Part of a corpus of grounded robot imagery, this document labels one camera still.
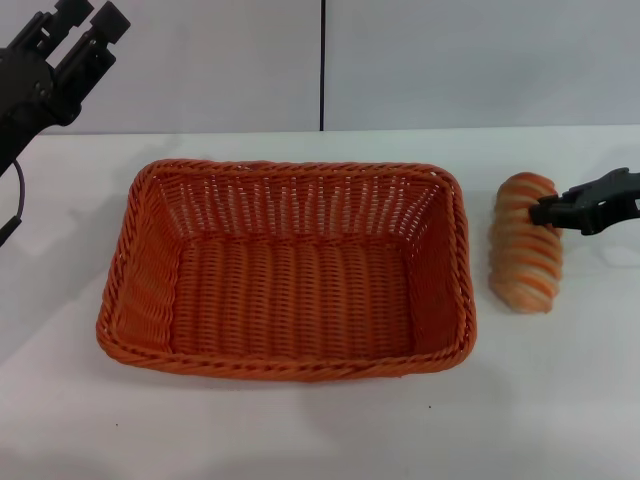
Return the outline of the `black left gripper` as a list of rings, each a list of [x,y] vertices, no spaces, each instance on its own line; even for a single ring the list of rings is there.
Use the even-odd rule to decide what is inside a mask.
[[[46,59],[94,10],[88,0],[59,0],[54,7],[53,13],[33,16],[13,39],[14,49],[1,50],[2,171],[43,130],[75,121],[82,102],[116,61],[108,46],[131,26],[106,1],[54,73]]]

